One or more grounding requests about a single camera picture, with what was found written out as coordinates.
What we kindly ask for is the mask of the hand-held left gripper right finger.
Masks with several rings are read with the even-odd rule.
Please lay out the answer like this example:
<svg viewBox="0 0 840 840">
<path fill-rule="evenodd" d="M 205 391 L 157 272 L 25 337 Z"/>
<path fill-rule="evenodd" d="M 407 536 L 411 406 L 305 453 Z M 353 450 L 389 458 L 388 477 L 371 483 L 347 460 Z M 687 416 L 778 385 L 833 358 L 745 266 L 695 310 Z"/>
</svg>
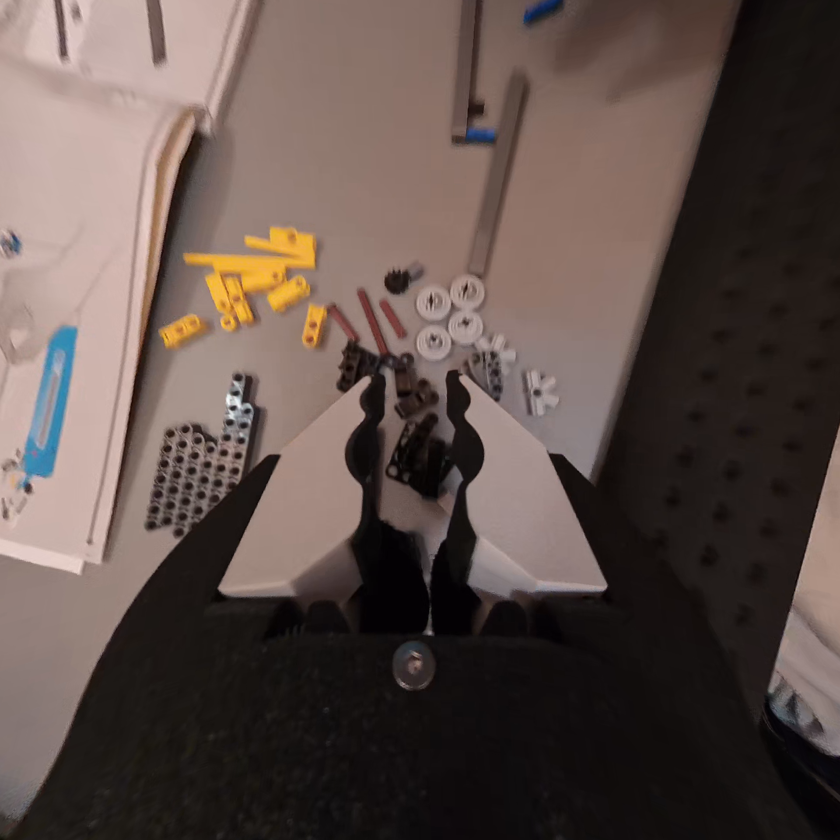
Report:
<svg viewBox="0 0 840 840">
<path fill-rule="evenodd" d="M 455 580 L 482 595 L 599 595 L 606 579 L 549 451 L 476 383 L 447 373 L 460 475 L 446 537 Z"/>
</svg>

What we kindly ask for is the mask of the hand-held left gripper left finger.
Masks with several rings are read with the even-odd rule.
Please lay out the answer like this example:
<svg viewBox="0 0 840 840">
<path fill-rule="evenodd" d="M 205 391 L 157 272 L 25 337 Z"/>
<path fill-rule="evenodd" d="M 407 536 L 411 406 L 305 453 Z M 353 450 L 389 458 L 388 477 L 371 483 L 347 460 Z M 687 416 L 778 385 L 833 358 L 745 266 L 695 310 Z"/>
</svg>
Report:
<svg viewBox="0 0 840 840">
<path fill-rule="evenodd" d="M 366 375 L 281 452 L 219 585 L 226 597 L 348 601 L 378 521 L 385 378 Z"/>
</svg>

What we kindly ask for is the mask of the long grey lego beam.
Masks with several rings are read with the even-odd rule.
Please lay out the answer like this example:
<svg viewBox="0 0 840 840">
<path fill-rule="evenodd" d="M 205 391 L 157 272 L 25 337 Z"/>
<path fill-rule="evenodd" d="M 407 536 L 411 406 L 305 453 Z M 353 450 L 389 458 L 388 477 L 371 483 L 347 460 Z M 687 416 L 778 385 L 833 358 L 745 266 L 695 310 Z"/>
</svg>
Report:
<svg viewBox="0 0 840 840">
<path fill-rule="evenodd" d="M 455 53 L 455 83 L 450 120 L 450 140 L 465 144 L 465 134 L 475 120 L 468 121 L 470 98 L 476 95 L 476 71 L 480 41 L 480 1 L 460 2 Z"/>
<path fill-rule="evenodd" d="M 528 75 L 524 70 L 517 68 L 511 72 L 507 83 L 497 138 L 490 156 L 485 189 L 479 203 L 476 230 L 469 252 L 467 272 L 480 279 L 484 279 L 490 265 L 528 95 Z"/>
</svg>

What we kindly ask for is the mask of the stack of dark lego beams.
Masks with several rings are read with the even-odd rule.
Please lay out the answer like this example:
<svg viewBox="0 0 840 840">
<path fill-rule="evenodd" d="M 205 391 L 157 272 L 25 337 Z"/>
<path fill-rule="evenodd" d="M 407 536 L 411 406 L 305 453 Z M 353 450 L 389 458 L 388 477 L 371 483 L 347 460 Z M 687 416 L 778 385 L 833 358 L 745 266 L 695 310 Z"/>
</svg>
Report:
<svg viewBox="0 0 840 840">
<path fill-rule="evenodd" d="M 167 427 L 145 509 L 145 531 L 171 530 L 180 539 L 213 511 L 249 471 L 251 430 L 251 420 L 239 416 L 223 420 L 217 436 L 198 424 Z"/>
</svg>

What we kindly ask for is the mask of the grey cross lego piece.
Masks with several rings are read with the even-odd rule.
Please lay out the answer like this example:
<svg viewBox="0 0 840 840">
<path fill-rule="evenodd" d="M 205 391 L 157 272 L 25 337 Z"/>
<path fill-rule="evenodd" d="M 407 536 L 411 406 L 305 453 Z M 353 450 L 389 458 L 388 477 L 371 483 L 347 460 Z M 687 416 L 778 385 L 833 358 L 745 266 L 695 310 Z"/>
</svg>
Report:
<svg viewBox="0 0 840 840">
<path fill-rule="evenodd" d="M 522 380 L 528 414 L 532 417 L 543 417 L 560 404 L 554 377 L 538 369 L 527 369 L 522 374 Z"/>
<path fill-rule="evenodd" d="M 483 354 L 489 364 L 495 364 L 506 371 L 517 361 L 517 352 L 508 346 L 503 333 L 483 335 L 475 343 L 475 349 Z"/>
</svg>

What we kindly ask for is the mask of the light grey lego liftarm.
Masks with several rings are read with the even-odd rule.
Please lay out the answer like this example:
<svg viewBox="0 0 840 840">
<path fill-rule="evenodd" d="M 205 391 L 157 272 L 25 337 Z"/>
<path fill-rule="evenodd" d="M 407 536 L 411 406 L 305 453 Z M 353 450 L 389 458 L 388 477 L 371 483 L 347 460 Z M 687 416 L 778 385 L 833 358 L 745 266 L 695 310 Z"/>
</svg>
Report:
<svg viewBox="0 0 840 840">
<path fill-rule="evenodd" d="M 259 409 L 251 402 L 253 378 L 244 372 L 232 374 L 225 396 L 220 454 L 234 466 L 245 469 L 251 458 Z"/>
</svg>

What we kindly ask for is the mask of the pile of black lego pieces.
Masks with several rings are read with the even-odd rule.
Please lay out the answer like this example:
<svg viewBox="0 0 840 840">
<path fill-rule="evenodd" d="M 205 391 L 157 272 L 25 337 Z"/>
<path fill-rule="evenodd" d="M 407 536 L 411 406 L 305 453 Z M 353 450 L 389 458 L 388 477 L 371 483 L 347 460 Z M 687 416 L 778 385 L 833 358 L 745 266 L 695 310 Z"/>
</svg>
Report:
<svg viewBox="0 0 840 840">
<path fill-rule="evenodd" d="M 385 467 L 387 478 L 411 487 L 428 500 L 440 498 L 454 463 L 449 445 L 437 435 L 438 393 L 431 382 L 417 375 L 411 353 L 378 354 L 357 339 L 348 339 L 339 363 L 337 388 L 347 392 L 362 377 L 393 373 L 395 412 L 404 421 L 400 437 Z"/>
</svg>

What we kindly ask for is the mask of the pile of yellow lego pieces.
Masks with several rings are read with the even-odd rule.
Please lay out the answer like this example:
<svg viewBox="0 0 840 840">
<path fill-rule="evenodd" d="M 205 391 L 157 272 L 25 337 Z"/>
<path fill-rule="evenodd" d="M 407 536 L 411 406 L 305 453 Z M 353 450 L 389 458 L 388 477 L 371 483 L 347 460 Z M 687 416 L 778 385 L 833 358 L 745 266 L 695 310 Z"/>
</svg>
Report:
<svg viewBox="0 0 840 840">
<path fill-rule="evenodd" d="M 294 227 L 270 227 L 266 237 L 247 235 L 246 253 L 185 252 L 186 266 L 199 268 L 219 327 L 226 333 L 256 323 L 252 297 L 263 297 L 274 313 L 285 313 L 310 298 L 305 272 L 315 270 L 315 234 Z"/>
</svg>

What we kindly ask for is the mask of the lego instruction booklet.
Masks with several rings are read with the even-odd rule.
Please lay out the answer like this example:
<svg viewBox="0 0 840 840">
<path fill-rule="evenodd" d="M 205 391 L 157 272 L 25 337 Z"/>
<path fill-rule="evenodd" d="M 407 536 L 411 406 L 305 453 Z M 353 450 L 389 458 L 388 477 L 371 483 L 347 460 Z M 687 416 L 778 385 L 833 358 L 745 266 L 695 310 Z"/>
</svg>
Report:
<svg viewBox="0 0 840 840">
<path fill-rule="evenodd" d="M 1 2 L 3 557 L 102 562 L 176 181 L 257 8 Z"/>
</svg>

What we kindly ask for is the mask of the person's white shirt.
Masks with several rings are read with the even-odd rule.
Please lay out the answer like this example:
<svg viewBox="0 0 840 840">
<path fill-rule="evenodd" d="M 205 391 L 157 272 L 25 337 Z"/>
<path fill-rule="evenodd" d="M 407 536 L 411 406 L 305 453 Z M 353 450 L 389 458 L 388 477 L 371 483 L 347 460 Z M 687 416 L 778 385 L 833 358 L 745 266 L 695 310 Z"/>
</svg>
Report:
<svg viewBox="0 0 840 840">
<path fill-rule="evenodd" d="M 839 656 L 839 436 L 836 436 L 806 545 L 792 613 Z"/>
</svg>

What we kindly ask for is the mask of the person's sneaker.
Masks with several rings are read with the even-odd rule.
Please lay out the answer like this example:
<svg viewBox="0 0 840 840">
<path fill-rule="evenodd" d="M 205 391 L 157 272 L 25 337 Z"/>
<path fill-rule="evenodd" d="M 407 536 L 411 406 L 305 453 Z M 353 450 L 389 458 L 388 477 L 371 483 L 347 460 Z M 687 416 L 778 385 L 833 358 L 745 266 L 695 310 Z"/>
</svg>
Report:
<svg viewBox="0 0 840 840">
<path fill-rule="evenodd" d="M 761 726 L 773 761 L 795 795 L 810 806 L 838 810 L 838 705 L 819 694 L 817 709 L 778 670 L 767 689 Z"/>
</svg>

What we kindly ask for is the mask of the dark grey lego frame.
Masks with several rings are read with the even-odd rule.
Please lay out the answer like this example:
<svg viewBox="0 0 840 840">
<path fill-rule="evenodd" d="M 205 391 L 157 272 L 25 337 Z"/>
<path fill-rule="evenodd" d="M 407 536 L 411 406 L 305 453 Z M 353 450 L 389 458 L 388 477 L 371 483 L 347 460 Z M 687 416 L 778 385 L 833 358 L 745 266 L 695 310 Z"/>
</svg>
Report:
<svg viewBox="0 0 840 840">
<path fill-rule="evenodd" d="M 494 402 L 501 400 L 505 372 L 499 351 L 473 350 L 462 364 L 461 373 L 477 384 Z"/>
</svg>

